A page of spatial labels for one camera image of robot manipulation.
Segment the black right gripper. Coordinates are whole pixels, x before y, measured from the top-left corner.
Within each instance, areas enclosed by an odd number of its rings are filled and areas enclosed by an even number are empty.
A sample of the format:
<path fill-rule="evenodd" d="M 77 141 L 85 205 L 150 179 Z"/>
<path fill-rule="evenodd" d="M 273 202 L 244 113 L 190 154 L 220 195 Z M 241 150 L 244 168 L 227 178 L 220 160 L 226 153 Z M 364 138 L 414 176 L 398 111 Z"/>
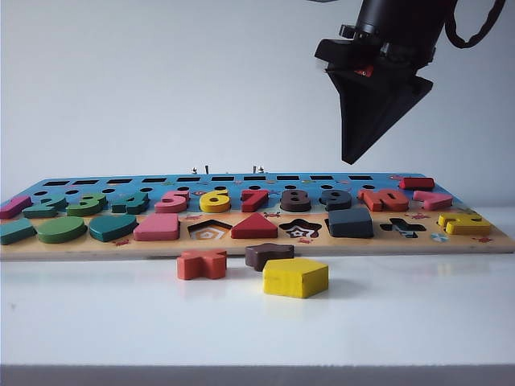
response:
<path fill-rule="evenodd" d="M 343 25 L 341 35 L 321 40 L 315 57 L 328 63 L 342 121 L 341 159 L 353 164 L 432 89 L 416 74 L 433 60 L 438 26 L 358 23 Z"/>

